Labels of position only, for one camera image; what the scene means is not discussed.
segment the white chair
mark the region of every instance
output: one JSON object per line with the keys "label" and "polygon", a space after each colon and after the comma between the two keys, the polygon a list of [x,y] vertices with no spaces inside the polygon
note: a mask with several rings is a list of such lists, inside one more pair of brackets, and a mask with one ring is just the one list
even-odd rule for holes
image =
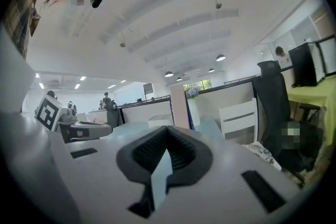
{"label": "white chair", "polygon": [[258,140],[258,111],[255,98],[243,104],[219,109],[219,118],[224,139],[225,133],[254,126],[253,142]]}

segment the ceiling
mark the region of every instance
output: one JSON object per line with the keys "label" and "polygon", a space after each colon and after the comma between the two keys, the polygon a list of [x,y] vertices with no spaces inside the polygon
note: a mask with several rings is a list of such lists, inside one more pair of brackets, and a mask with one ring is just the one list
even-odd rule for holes
{"label": "ceiling", "polygon": [[[172,84],[189,72],[227,70],[301,1],[104,0],[97,9],[58,3],[39,10],[27,61],[38,72]],[[219,54],[226,59],[216,62]],[[167,71],[174,76],[165,78]]]}
{"label": "ceiling", "polygon": [[[75,92],[96,92],[96,91],[108,91],[113,92],[118,90],[122,86],[128,85],[132,82],[125,81],[121,83],[120,80],[103,79],[103,78],[91,78],[86,77],[84,80],[80,80],[81,76],[74,76],[69,74],[56,74],[56,73],[39,73],[39,78],[35,78],[31,89],[40,89],[39,83],[43,83],[43,86],[47,90],[57,91],[75,91]],[[78,89],[75,89],[76,84],[80,84]]]}

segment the window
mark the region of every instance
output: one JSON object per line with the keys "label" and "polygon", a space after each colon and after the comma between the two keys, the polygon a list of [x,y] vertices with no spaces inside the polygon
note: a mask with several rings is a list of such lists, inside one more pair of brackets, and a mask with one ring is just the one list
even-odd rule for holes
{"label": "window", "polygon": [[184,90],[187,90],[192,87],[199,87],[201,91],[210,89],[212,88],[211,79],[204,79],[204,80],[200,80],[200,81],[196,81],[196,82],[183,85]]}

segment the desk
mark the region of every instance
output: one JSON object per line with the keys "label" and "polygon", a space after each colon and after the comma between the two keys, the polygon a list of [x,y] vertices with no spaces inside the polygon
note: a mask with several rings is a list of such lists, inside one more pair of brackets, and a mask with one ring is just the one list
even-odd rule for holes
{"label": "desk", "polygon": [[326,77],[316,87],[296,87],[288,91],[293,102],[318,105],[326,108],[324,129],[326,144],[331,145],[336,128],[336,75]]}

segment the white vase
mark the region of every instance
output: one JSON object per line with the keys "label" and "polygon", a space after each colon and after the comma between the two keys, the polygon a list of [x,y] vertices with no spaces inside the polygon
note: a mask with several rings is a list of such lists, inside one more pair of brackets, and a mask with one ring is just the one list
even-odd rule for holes
{"label": "white vase", "polygon": [[189,110],[191,114],[191,118],[193,119],[194,126],[200,125],[200,117],[198,113],[198,109],[196,106],[196,102],[194,98],[188,99]]}

